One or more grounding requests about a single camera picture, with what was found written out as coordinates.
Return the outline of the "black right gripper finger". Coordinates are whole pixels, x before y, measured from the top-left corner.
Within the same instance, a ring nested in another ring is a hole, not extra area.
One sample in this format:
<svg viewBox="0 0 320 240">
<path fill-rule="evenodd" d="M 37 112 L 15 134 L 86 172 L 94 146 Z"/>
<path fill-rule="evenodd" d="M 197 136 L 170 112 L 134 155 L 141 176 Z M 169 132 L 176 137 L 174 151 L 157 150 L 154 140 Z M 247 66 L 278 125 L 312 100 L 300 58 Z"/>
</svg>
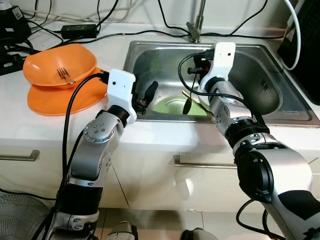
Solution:
<svg viewBox="0 0 320 240">
<path fill-rule="evenodd" d="M 192 84 L 190 88 L 192 89 L 195 86 L 195 75 L 193 76 Z M 188 115 L 192 107 L 192 92 L 190 91 L 187 95 L 187 100 L 185 102 L 185 114 Z"/>
</svg>

